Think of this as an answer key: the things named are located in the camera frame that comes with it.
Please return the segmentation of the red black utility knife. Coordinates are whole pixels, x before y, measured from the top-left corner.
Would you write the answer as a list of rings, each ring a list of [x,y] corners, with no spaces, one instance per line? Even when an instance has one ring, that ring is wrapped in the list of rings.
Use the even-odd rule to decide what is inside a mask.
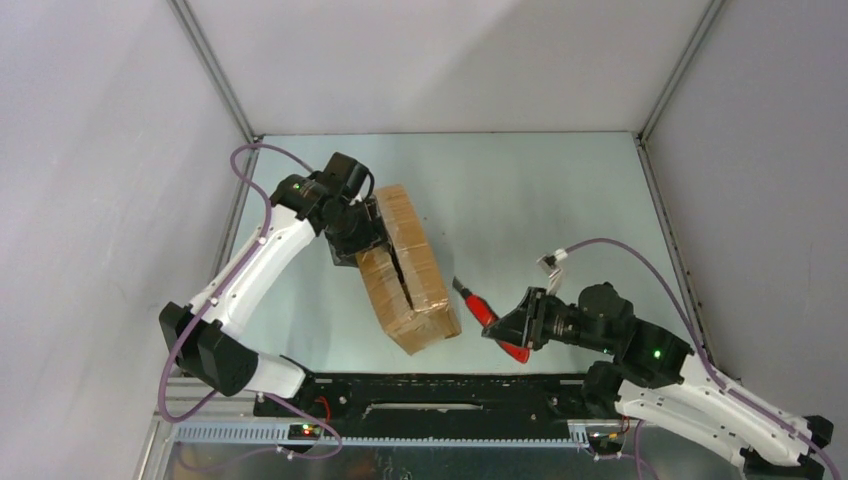
[[[453,289],[460,295],[466,308],[482,327],[488,327],[499,319],[492,307],[479,295],[473,293],[457,277],[452,279]],[[496,340],[497,345],[513,360],[526,364],[530,359],[530,350]]]

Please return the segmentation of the brown cardboard express box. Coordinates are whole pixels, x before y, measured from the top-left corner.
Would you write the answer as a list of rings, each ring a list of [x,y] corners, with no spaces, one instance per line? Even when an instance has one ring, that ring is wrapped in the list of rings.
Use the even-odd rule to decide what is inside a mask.
[[[412,356],[462,327],[406,189],[386,186],[375,196],[388,243],[358,253],[357,266],[383,332]]]

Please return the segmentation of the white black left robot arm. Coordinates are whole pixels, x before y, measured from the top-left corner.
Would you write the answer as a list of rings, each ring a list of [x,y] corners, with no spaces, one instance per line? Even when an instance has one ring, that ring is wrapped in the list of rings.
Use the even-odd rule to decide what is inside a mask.
[[[336,152],[321,170],[291,174],[272,193],[259,189],[262,221],[243,247],[187,304],[168,303],[159,324],[174,362],[215,392],[272,394],[292,416],[316,403],[304,367],[257,352],[240,338],[254,310],[284,269],[315,239],[324,237],[337,266],[388,244],[374,196],[372,172]]]

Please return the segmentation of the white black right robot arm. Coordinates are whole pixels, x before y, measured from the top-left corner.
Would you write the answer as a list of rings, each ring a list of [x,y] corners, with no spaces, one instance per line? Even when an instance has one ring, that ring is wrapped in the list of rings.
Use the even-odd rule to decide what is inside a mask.
[[[530,287],[485,337],[539,350],[550,341],[609,355],[587,370],[585,411],[644,420],[714,452],[749,479],[821,479],[832,423],[768,404],[703,360],[690,343],[638,318],[609,283],[566,304]]]

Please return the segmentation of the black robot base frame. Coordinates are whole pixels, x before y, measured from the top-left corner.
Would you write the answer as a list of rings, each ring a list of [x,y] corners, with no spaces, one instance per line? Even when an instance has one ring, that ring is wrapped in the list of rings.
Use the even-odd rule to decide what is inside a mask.
[[[303,452],[347,446],[565,446],[606,443],[634,425],[590,374],[310,373],[291,404],[254,400],[239,422],[204,422],[179,430],[185,441],[270,444]]]

